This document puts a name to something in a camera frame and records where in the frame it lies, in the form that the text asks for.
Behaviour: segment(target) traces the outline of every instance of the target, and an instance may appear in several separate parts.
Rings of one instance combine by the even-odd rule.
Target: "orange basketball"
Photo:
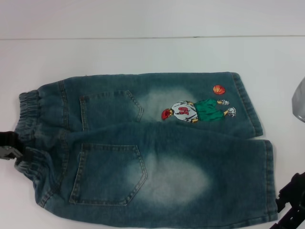
[[[216,85],[213,87],[213,91],[215,94],[223,94],[225,93],[225,88],[222,87],[221,85]]]

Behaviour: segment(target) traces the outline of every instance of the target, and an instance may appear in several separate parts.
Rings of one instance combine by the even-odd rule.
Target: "denim shorts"
[[[277,219],[272,145],[236,73],[73,77],[20,95],[38,205],[116,227]]]

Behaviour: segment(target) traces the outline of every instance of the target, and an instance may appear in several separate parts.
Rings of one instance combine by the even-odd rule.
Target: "white surface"
[[[304,0],[1,0],[0,38],[305,35]]]
[[[0,130],[14,129],[19,93],[71,76],[237,72],[264,126],[263,138],[273,143],[279,191],[292,175],[305,171],[305,124],[291,108],[292,95],[305,76],[304,43],[305,38],[0,41]],[[61,219],[37,206],[31,182],[14,170],[13,161],[0,161],[0,184],[3,228],[104,228]]]

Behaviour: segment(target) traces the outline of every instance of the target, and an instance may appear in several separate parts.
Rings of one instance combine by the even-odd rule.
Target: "gray metal object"
[[[305,78],[300,82],[292,97],[292,113],[305,122]]]

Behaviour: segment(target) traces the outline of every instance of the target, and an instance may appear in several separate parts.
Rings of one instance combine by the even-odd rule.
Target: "cartoon boy embroidery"
[[[171,109],[165,109],[162,112],[162,119],[165,120],[174,115],[182,121],[195,123],[198,121],[221,120],[224,119],[226,115],[229,115],[230,117],[236,115],[236,109],[234,107],[230,107],[225,112],[222,112],[216,109],[217,104],[229,105],[229,102],[224,99],[207,99],[194,104],[189,101],[181,101],[174,104]]]

